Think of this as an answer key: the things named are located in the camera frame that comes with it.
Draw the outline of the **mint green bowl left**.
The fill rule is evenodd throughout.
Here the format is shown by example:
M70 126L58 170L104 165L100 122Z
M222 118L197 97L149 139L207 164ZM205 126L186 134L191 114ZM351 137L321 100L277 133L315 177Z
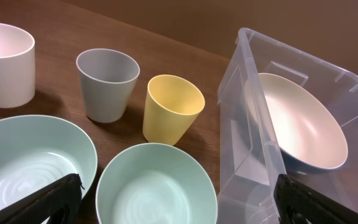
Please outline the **mint green bowl left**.
M36 114L0 119L0 210L68 174L80 176L83 199L97 168L93 141L74 123Z

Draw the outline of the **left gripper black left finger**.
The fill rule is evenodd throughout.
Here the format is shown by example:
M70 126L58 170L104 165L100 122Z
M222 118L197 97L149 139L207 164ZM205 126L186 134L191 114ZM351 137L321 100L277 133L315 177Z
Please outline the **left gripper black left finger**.
M82 190L80 176L68 174L0 210L0 224L76 223Z

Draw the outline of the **mint green bowl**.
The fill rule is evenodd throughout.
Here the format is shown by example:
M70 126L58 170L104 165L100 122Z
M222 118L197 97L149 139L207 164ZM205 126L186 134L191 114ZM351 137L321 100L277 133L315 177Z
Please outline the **mint green bowl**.
M177 147L131 146L104 168L96 198L99 223L216 224L214 185L201 164Z
M74 123L36 114L0 119L0 210L68 174L80 176L83 199L97 168L93 141Z

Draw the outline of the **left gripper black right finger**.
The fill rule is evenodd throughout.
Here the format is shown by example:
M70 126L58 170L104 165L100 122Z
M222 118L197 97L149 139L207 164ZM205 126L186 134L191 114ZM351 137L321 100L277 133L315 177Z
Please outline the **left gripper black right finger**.
M358 213L286 174L278 175L273 196L280 224L358 224Z

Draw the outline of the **mint green bowl right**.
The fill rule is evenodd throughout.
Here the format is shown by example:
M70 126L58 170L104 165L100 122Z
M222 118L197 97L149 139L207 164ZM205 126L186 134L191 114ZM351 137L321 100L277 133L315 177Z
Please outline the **mint green bowl right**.
M201 164L177 147L131 146L104 168L96 198L99 223L216 224L214 185Z

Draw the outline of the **beige plate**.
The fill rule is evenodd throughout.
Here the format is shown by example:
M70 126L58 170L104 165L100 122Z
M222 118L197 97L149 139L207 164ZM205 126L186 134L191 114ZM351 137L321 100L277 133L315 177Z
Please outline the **beige plate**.
M334 170L348 158L346 137L329 110L295 82L259 73L264 97L280 149L314 169Z

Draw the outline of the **grey cup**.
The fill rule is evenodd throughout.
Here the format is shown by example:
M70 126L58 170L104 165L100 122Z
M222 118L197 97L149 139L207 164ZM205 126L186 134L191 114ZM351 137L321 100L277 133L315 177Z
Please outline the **grey cup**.
M76 58L81 94L87 117L112 123L124 114L140 75L139 64L112 49L89 49Z

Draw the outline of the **pale green cup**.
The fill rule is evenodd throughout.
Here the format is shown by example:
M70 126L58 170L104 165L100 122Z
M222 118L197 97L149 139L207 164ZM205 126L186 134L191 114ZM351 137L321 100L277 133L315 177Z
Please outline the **pale green cup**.
M15 108L35 95L35 39L0 23L0 108Z

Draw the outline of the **yellow cup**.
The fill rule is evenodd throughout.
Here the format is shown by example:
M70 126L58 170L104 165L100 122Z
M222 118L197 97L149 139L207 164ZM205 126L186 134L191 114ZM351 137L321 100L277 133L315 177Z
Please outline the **yellow cup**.
M151 78L144 107L144 138L175 145L204 107L202 92L188 80L174 75Z

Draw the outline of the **clear plastic storage container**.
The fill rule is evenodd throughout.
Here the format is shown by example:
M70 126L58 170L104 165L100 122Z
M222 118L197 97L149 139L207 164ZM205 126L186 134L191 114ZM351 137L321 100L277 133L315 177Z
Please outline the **clear plastic storage container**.
M278 223L286 174L358 213L358 76L239 29L218 88L219 223Z

